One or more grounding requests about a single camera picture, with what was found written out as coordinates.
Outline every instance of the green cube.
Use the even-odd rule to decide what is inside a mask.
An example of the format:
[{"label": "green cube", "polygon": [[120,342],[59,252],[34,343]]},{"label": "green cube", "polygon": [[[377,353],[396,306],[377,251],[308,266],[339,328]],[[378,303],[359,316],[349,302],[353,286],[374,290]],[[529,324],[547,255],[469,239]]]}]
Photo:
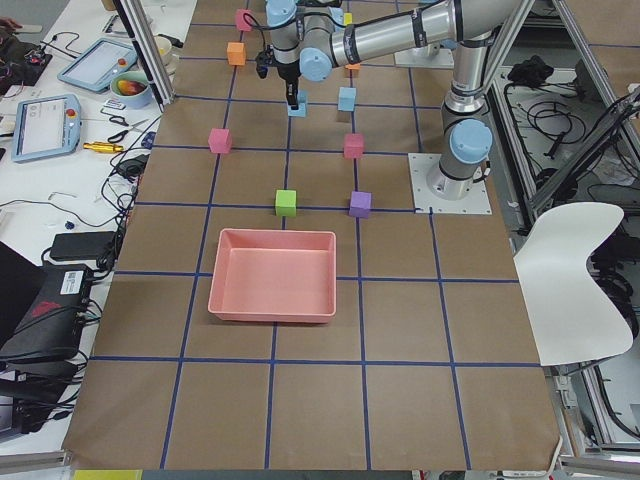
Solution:
[{"label": "green cube", "polygon": [[296,216],[295,190],[276,190],[276,215],[279,217]]}]

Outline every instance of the white chair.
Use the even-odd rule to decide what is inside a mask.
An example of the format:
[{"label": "white chair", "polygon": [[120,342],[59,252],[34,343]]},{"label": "white chair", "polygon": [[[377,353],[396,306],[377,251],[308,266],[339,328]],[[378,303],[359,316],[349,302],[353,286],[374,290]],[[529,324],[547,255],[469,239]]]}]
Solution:
[{"label": "white chair", "polygon": [[622,217],[620,207],[606,203],[552,208],[538,218],[516,254],[542,365],[598,360],[631,347],[626,321],[586,268]]}]

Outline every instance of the scissors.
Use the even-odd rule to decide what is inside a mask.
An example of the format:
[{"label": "scissors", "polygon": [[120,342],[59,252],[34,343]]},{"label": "scissors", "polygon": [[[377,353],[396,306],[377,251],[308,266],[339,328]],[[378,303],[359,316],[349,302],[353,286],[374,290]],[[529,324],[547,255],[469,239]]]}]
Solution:
[{"label": "scissors", "polygon": [[109,121],[111,123],[116,123],[118,125],[122,125],[123,127],[128,127],[129,124],[127,123],[127,121],[125,120],[125,118],[122,115],[115,115],[113,113],[110,112],[105,112],[104,108],[100,109],[100,113],[104,114],[104,115],[109,115]]},{"label": "scissors", "polygon": [[138,131],[138,132],[142,132],[142,130],[140,130],[138,127],[138,125],[140,125],[141,123],[144,123],[148,120],[148,118],[145,118],[144,120],[140,120],[139,122],[134,123],[133,125],[129,125],[127,124],[128,127],[130,128],[125,128],[124,130],[116,133],[115,135],[111,135],[109,138],[107,138],[107,142],[109,143],[118,143],[121,142],[122,140],[124,140],[124,137],[127,136],[127,133],[132,132],[134,130]]}]

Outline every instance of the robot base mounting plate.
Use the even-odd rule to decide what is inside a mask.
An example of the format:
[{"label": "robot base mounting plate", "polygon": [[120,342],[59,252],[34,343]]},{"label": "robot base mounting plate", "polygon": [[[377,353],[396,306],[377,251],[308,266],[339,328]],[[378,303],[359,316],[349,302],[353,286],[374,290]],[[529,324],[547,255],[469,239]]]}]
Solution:
[{"label": "robot base mounting plate", "polygon": [[491,205],[484,181],[472,184],[467,196],[455,201],[441,198],[431,191],[427,186],[427,172],[439,161],[438,153],[409,154],[413,205],[416,213],[429,213],[433,210],[433,213],[491,215]]}]

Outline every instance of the white desk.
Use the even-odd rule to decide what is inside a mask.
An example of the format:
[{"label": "white desk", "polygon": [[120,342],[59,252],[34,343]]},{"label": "white desk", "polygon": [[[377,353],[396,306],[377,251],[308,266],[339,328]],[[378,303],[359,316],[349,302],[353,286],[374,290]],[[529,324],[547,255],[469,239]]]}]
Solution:
[{"label": "white desk", "polygon": [[[162,4],[157,1],[148,2],[146,10],[153,19],[151,26],[154,34],[165,33],[184,40],[195,4],[196,0],[167,0]],[[82,51],[103,36],[102,28],[113,13],[105,11],[97,0],[71,0],[45,40],[51,40],[53,34],[57,32],[74,31],[80,34],[80,38],[71,48]],[[55,45],[63,47],[69,41],[67,38],[72,37],[62,36]],[[68,65],[70,58],[55,50],[47,49],[47,51],[53,54],[53,60],[38,84],[35,87],[25,87],[19,95],[0,101],[0,115],[8,117],[9,120],[15,117],[17,105],[22,100],[73,93],[80,100],[82,109],[83,125],[80,144],[105,141],[107,137],[122,130],[122,126],[109,123],[108,117],[100,113],[100,108],[109,98],[109,94],[107,92],[96,94],[60,82],[56,76],[64,66]],[[15,89],[17,88],[14,87],[14,90],[8,92],[8,95],[11,95]],[[144,129],[160,115],[160,110],[152,102],[144,109],[125,109],[122,114],[130,123],[149,119],[149,122],[140,125],[140,128]],[[152,130],[157,130],[157,127],[156,123]],[[136,132],[131,132],[121,143],[126,148],[137,136]],[[15,199],[51,201],[77,213],[94,225],[103,223],[116,213],[100,195],[100,188],[112,168],[109,164],[111,155],[83,150],[79,146],[71,155],[17,164],[11,160],[11,140],[0,141],[0,147],[7,149],[5,157],[0,161],[0,204]],[[116,180],[112,185],[117,191],[122,192],[122,189],[126,188],[126,182],[123,180],[120,185],[117,183]],[[0,222],[0,241],[37,265],[40,264],[41,252],[51,246],[54,236],[68,231],[65,229],[67,221],[76,225],[73,231],[98,230],[82,224],[73,215],[51,206],[13,204],[3,207],[2,210],[7,212],[7,216]],[[113,226],[114,223],[111,222],[101,229],[107,230]],[[109,280],[94,286],[91,297],[103,305],[109,286]],[[87,354],[91,351],[97,328],[97,326],[88,326],[83,331],[80,349]],[[62,398],[68,398],[73,392],[73,388],[68,388]],[[58,450],[70,420],[71,417],[47,422],[37,433],[1,442],[0,455]]]}]

